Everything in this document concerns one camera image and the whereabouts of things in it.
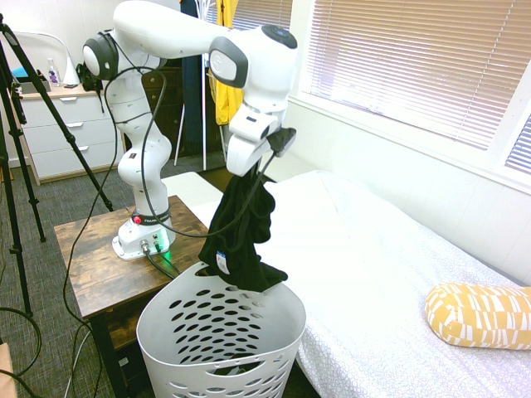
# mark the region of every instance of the tripod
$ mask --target tripod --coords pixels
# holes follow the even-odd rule
[[[82,153],[77,148],[76,137],[70,133],[65,123],[63,122],[61,116],[57,112],[55,105],[51,102],[51,99],[48,96],[48,93],[46,92],[44,85],[41,83],[37,73],[33,69],[32,64],[27,59],[26,54],[22,50],[20,43],[18,42],[17,38],[13,34],[12,30],[6,24],[3,23],[2,14],[0,14],[0,32],[6,37],[7,42],[9,43],[9,46],[12,48],[13,52],[17,56],[17,59],[20,61],[21,65],[26,70],[26,73],[28,74],[31,82],[33,83],[33,85],[35,86],[39,94],[41,95],[42,99],[46,103],[46,106],[50,110],[55,121],[57,122],[59,128],[61,129],[61,132],[65,136],[66,141],[72,146],[72,149],[74,150],[76,156],[80,160],[81,164],[83,165],[83,168],[85,169],[86,173],[89,175],[90,180],[95,186],[96,191],[100,192],[101,199],[103,200],[105,206],[109,209],[109,211],[113,211],[112,203],[107,198],[107,196],[103,193],[100,187],[100,184],[98,183],[98,180],[95,179],[94,173],[90,170],[90,166],[87,164],[86,160],[83,158]],[[3,108],[6,113],[7,123],[9,124],[8,133],[9,135],[12,136],[13,142],[15,143],[15,148],[17,150],[17,156],[18,156],[18,159],[20,160],[20,165],[22,168],[22,175],[24,176],[24,182],[26,183],[26,189],[27,189],[27,193],[29,196],[29,203],[32,205],[32,208],[33,208],[33,214],[35,216],[37,229],[39,230],[39,236],[41,238],[41,242],[44,242],[46,241],[46,237],[44,236],[44,231],[42,229],[42,224],[41,224],[41,218],[39,217],[39,211],[37,210],[37,203],[39,201],[35,198],[35,195],[33,193],[32,181],[27,171],[27,164],[26,164],[26,160],[24,159],[24,152],[22,151],[22,145],[20,141],[22,130],[18,128],[17,121],[15,119],[15,114],[13,113],[13,109],[15,109],[15,112],[17,112],[17,118],[18,118],[19,123],[20,124],[26,123],[26,116],[24,115],[22,104],[20,102],[21,97],[20,95],[18,95],[18,93],[15,90],[12,90],[12,88],[15,88],[15,87],[16,87],[16,84],[13,81],[11,71],[9,70],[9,65],[7,63],[6,54],[3,50],[2,43],[0,43],[0,96],[2,97]],[[22,258],[22,244],[21,244],[20,233],[18,229],[17,211],[16,211],[15,201],[13,197],[11,178],[9,176],[8,159],[9,157],[7,154],[5,136],[3,133],[2,120],[0,119],[0,165],[2,166],[2,173],[4,177],[4,189],[5,189],[6,197],[7,197],[7,208],[9,212],[9,221],[11,222],[11,231],[12,231],[12,238],[13,238],[13,246],[9,250],[9,253],[17,257],[18,273],[19,273],[20,284],[21,284],[21,289],[22,289],[22,297],[24,300],[24,308],[25,308],[26,313],[31,316],[32,310],[30,306],[29,294],[27,292],[26,271],[24,269],[24,261]]]

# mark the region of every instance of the white laundry basket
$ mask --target white laundry basket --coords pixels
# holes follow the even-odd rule
[[[281,398],[306,324],[284,284],[239,290],[197,263],[146,306],[137,338],[157,398]]]

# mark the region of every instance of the mattress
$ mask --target mattress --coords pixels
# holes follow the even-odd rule
[[[265,187],[276,209],[256,250],[305,305],[297,359],[321,397],[531,396],[531,352],[454,347],[425,320],[437,284],[511,281],[332,173]]]

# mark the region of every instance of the bottle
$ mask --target bottle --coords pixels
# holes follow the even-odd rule
[[[50,77],[51,85],[61,87],[61,77],[59,76],[59,71],[57,70],[53,58],[48,58],[48,76]]]

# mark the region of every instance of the window sill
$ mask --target window sill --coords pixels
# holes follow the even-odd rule
[[[449,138],[392,119],[364,112],[307,94],[290,96],[293,104],[349,124],[432,158],[472,172],[491,181],[531,195],[531,175],[510,167],[489,167],[487,151],[457,143]]]

